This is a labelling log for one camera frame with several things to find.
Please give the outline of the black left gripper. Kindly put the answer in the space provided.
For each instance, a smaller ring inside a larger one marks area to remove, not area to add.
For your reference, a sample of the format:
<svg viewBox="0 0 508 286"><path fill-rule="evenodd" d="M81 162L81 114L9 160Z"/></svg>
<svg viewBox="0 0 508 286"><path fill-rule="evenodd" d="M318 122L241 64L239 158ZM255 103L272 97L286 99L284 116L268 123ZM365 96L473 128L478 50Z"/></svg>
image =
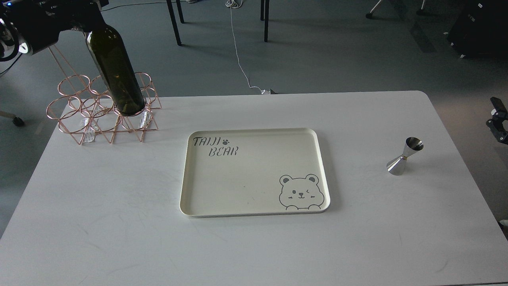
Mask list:
<svg viewBox="0 0 508 286"><path fill-rule="evenodd" d="M105 5L104 0L9 0L8 24L35 54L55 44L61 31L91 31Z"/></svg>

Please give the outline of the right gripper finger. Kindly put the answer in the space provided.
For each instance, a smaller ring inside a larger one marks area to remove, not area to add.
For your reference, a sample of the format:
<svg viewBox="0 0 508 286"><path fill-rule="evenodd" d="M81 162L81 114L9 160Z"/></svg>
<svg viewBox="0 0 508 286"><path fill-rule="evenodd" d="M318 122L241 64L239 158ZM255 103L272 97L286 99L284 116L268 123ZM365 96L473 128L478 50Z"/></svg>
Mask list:
<svg viewBox="0 0 508 286"><path fill-rule="evenodd" d="M491 111L492 116L507 116L508 111L501 99L497 97L491 97L490 102L493 105L493 110Z"/></svg>
<svg viewBox="0 0 508 286"><path fill-rule="evenodd" d="M489 128L490 132L493 134L495 139L502 144L508 144L508 133L504 128L504 121L507 118L501 116L492 116L492 118L486 121L486 126Z"/></svg>

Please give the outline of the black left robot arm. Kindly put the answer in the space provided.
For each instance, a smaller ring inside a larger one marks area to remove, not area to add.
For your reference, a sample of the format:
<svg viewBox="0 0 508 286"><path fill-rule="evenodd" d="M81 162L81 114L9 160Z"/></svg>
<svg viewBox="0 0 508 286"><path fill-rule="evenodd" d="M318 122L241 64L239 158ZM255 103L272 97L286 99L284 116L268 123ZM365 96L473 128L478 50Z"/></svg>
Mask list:
<svg viewBox="0 0 508 286"><path fill-rule="evenodd" d="M56 44L60 32L91 31L108 0L2 0L1 61L36 54Z"/></svg>

